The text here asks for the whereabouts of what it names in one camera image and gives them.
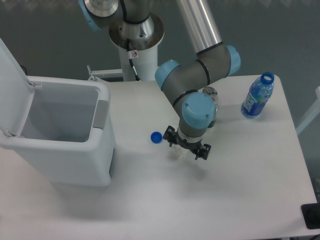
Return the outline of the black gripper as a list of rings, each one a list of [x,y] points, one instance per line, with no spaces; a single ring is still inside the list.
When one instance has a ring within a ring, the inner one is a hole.
[[[184,149],[190,150],[192,153],[195,153],[195,160],[203,159],[207,160],[210,154],[212,146],[210,144],[202,144],[202,137],[186,137],[185,135],[180,136],[178,133],[176,134],[175,129],[169,125],[165,130],[163,140],[166,140],[169,143],[169,146],[179,145]]]

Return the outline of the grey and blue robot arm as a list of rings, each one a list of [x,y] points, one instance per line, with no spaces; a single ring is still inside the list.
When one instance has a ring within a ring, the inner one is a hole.
[[[118,48],[124,81],[156,81],[179,116],[164,140],[206,160],[211,146],[202,139],[215,117],[215,104],[202,88],[237,72],[238,51],[225,45],[206,0],[179,0],[196,60],[182,66],[175,60],[158,65],[158,45],[165,33],[148,0],[81,0],[79,6],[92,29],[108,27]]]

